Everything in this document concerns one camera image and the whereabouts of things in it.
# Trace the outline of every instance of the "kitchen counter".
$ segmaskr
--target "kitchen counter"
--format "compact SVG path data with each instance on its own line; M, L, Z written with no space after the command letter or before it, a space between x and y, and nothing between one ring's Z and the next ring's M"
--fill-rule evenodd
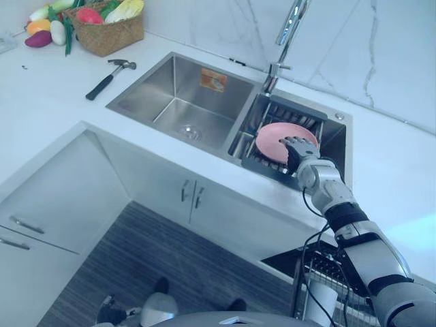
M126 87L174 51L262 82L265 75L182 44L147 34L105 59L74 42L72 54L49 45L0 54L0 201L85 129L113 134L276 210L290 223L320 228L301 194L105 108ZM137 70L116 76L95 101L84 98L113 65ZM406 257L412 271L436 282L436 138L331 95L280 80L278 89L353 116L355 197Z

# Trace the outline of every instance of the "pink plate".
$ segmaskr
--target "pink plate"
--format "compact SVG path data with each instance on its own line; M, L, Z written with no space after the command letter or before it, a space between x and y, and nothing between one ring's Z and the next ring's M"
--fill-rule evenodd
M287 136L305 138L318 147L316 137L308 129L291 123L273 123L263 126L256 138L256 146L269 159L286 164L287 150L279 140Z

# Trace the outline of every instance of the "person's foot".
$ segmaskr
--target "person's foot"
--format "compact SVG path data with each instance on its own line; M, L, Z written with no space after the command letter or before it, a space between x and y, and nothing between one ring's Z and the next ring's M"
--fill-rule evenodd
M165 277L162 277L160 280L156 282L154 291L155 293L168 294L169 289L170 289L170 282Z
M227 308L227 311L246 311L246 310L247 310L247 303L242 298L237 298Z

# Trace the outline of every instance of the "black cable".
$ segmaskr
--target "black cable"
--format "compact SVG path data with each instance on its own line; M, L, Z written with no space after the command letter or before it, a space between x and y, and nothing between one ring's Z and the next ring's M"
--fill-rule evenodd
M317 242L316 242L316 248L317 248L317 250L318 250L318 251L319 251L319 252L320 252L324 257L328 258L329 255L326 254L326 253L324 253L324 252L321 250L321 246L320 246L321 235L322 235L322 234L318 235L318 239L317 239ZM332 258L331 261L332 261L334 264L336 264L336 266L338 267L339 271L341 271L342 277L343 277L343 279L344 279L344 281L345 281L345 286L347 286L347 294L345 295L345 300L344 300L344 302L343 302L343 311L342 311L342 312L343 312L343 319L344 319L345 327L348 327L347 308L348 308L348 300L349 300L349 291L350 291L351 287L349 286L347 276L345 276L345 273L343 272L342 266L341 266L341 265L340 265L340 264L339 264L339 263L338 263L334 258Z
M324 216L323 215L320 215L319 213L317 213L316 211L314 211L310 206L309 206L309 203L307 203L307 200L306 200L306 187L304 188L304 189L302 189L302 199L303 199L303 201L305 202L305 204L306 204L306 207L313 213L313 214L315 214L315 215L317 215L318 217L323 217L324 218Z
M345 273L343 272L341 265L338 264L335 260L333 260L333 262L334 262L334 264L337 265L337 267L341 271L342 277L344 278L345 284L347 286L347 295L345 295L345 301L343 302L343 311L342 312L343 312L343 319L344 319L345 327L348 327L347 308L348 308L348 299L349 299L350 287L349 287L347 276L345 276Z
M333 327L337 327L337 325L335 324L335 322L333 321L333 318L328 314L327 310L325 310L325 308L321 305L321 303L318 302L318 300L316 299L316 297L312 294L312 291L309 288L309 285L307 284L307 280L306 280L306 276L305 276L305 254L306 254L306 248L307 248L307 243L309 243L309 241L312 238L315 238L317 236L321 236L322 233L324 233L328 228L330 228L330 226L328 225L328 223L326 223L326 225L318 232L315 233L314 235L310 236L306 241L305 244L302 247L302 253L301 253L301 271L302 271L302 280L306 285L307 288L307 292L309 293L309 295L312 297L312 299L315 301L315 303L321 308L321 310L327 315L328 319L330 320L330 323L333 325Z

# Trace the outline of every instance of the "kitchen faucet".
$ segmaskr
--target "kitchen faucet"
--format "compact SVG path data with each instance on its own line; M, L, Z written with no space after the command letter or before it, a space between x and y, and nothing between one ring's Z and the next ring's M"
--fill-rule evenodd
M294 39L295 32L305 15L306 9L309 6L309 0L295 0L294 4L286 16L286 20L280 30L280 34L276 39L276 44L279 46L285 44L283 51L281 52L280 58L277 62L271 63L268 71L268 76L266 77L265 83L262 87L262 93L265 95L270 95L277 84L279 79L280 69L291 69L290 66L283 64L287 51L289 50L290 44Z

